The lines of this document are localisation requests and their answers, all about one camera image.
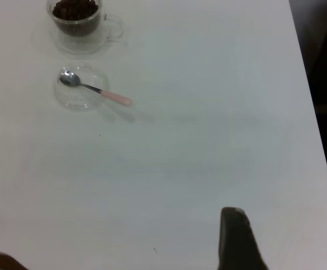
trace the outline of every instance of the white tabletop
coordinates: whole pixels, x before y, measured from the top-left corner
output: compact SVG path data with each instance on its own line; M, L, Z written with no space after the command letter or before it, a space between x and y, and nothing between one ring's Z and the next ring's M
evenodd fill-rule
M72 112L45 1L0 1L0 251L30 270L217 267L243 208L270 269L327 269L327 168L286 0L107 0L86 58L131 97Z

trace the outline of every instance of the glass cup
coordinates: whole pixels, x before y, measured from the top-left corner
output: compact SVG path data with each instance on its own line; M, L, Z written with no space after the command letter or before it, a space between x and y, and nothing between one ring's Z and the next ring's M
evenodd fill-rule
M49 27L56 45L72 54L87 54L99 49L106 41L119 39L124 33L123 21L115 15L107 15L102 0L95 0L97 11L90 17L78 21L67 21L56 17L52 11L60 0L47 0L50 16Z

